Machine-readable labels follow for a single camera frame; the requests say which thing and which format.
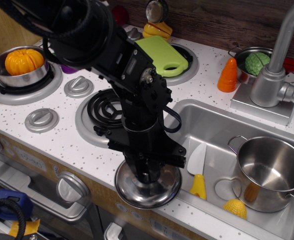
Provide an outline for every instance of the countertop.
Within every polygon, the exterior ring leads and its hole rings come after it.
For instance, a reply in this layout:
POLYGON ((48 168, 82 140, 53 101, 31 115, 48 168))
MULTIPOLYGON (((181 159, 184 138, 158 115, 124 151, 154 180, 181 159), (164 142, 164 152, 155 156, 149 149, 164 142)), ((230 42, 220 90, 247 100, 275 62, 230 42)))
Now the countertop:
MULTIPOLYGON (((125 26, 127 31, 131 28, 132 26, 125 26)), ((230 108, 235 91, 225 93, 217 88, 220 73, 230 58, 227 51, 174 37, 170 39, 170 42, 191 49, 196 54, 200 65, 198 73, 191 80, 169 87, 172 90, 173 99, 173 102, 168 104, 170 108, 178 101, 195 99, 294 134, 294 117, 288 126, 283 126, 230 108)), ((115 190, 114 176, 118 166, 124 161, 122 153, 93 146, 81 138, 75 127, 74 117, 84 99, 70 98, 64 93, 64 85, 79 75, 93 82, 94 93, 110 88, 106 80, 101 80, 96 74, 86 70, 63 74, 59 89, 43 100, 23 106, 0 104, 0 133, 115 190), (25 118, 32 111, 40 108, 55 110, 60 117, 59 123, 49 132, 31 133, 25 128, 25 118)), ((179 197, 155 211, 208 239, 255 239, 236 227, 188 205, 179 197)))

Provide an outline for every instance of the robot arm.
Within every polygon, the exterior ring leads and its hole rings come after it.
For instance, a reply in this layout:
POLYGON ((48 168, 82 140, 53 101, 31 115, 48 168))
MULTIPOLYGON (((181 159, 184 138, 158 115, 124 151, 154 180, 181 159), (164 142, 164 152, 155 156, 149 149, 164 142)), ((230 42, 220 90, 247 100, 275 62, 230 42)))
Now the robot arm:
POLYGON ((0 0, 0 8, 43 37, 50 61, 95 72, 111 84, 120 98, 123 127, 95 130, 105 134, 111 149, 124 153, 139 181, 156 181, 165 164, 184 167, 186 150, 166 135, 163 125, 163 111, 170 111, 166 105, 172 101, 171 90, 156 73, 152 59, 116 25, 104 4, 96 0, 0 0))

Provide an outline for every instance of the wooden wall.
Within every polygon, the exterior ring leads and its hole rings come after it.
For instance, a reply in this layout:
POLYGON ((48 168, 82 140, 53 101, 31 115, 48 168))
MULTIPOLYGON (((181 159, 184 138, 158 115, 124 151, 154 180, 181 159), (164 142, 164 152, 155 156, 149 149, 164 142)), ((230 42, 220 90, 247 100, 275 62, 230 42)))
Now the wooden wall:
POLYGON ((0 53, 18 46, 33 45, 41 37, 17 24, 0 9, 0 53))
MULTIPOLYGON (((129 12, 129 24, 143 28, 147 0, 118 0, 129 12)), ((173 36, 229 50, 274 48, 286 12, 294 0, 166 0, 166 23, 173 36)), ((288 57, 294 58, 294 38, 288 57)))

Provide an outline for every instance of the faucet handle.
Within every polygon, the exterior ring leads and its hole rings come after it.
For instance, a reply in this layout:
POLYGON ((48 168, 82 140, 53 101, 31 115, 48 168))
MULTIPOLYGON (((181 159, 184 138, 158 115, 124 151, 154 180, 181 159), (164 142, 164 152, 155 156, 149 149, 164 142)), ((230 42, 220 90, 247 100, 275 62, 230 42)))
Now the faucet handle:
POLYGON ((278 93, 278 100, 294 103, 294 85, 285 82, 278 93))

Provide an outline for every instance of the sink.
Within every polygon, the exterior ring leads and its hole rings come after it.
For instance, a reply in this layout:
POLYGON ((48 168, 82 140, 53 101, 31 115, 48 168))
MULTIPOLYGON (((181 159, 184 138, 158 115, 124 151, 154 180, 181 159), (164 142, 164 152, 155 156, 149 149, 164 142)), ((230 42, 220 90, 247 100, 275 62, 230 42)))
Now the sink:
MULTIPOLYGON (((193 183, 193 175, 187 172, 186 166, 181 169, 182 190, 178 198, 257 239, 294 240, 293 197, 289 205, 278 212, 265 213, 247 207, 247 220, 222 209, 227 200, 237 198, 231 187, 237 157, 228 147, 229 139, 237 135, 247 139, 271 136, 294 146, 294 135, 197 100, 182 100, 173 110, 180 115, 182 127, 178 132, 168 135, 186 148, 187 164, 196 146, 200 143, 207 144, 203 173, 207 200, 188 193, 193 183)), ((168 115, 165 125, 174 128, 177 122, 168 115)), ((241 138, 237 138, 231 145, 238 149, 242 142, 241 138)))

